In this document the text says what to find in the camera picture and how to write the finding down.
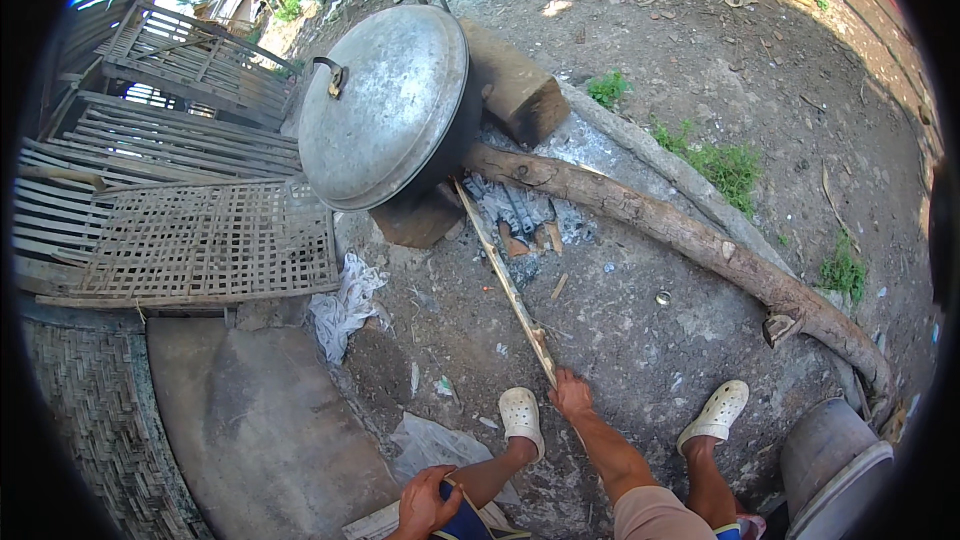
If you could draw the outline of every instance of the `shorts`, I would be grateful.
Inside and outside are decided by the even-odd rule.
[[[452,483],[446,479],[440,483],[440,498],[444,500],[450,498],[450,492],[452,491]],[[446,525],[430,534],[430,537],[442,540],[518,540],[531,536],[529,531],[491,527],[480,519],[478,510],[470,497],[464,494],[457,514],[453,516],[453,519],[446,522]]]
[[[662,486],[640,486],[613,506],[615,540],[739,540],[740,525],[711,529],[700,515]]]

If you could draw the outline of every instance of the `pot lid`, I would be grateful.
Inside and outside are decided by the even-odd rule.
[[[320,200],[366,211],[413,180],[447,133],[467,84],[467,37],[442,8],[398,6],[362,20],[327,58],[344,69],[339,97],[336,75],[316,65],[300,162]]]

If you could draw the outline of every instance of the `cooking pot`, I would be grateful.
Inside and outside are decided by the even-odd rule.
[[[365,18],[314,59],[300,162],[337,211],[415,201],[474,141],[483,101],[467,36],[447,0],[416,2]]]

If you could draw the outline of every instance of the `crocs shoe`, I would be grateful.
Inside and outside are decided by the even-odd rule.
[[[750,388],[746,381],[731,379],[722,384],[710,396],[700,411],[700,415],[686,426],[677,438],[677,452],[684,453],[681,447],[690,438],[712,436],[720,438],[721,444],[730,437],[730,426],[734,425],[740,412],[747,406]]]
[[[530,438],[536,445],[533,463],[544,458],[544,435],[540,431],[540,411],[534,393],[518,386],[500,395],[500,417],[503,419],[503,438],[514,436]]]

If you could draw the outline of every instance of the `gray bucket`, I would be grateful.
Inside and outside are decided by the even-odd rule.
[[[783,444],[787,540],[837,540],[882,490],[894,452],[846,401],[820,402]]]

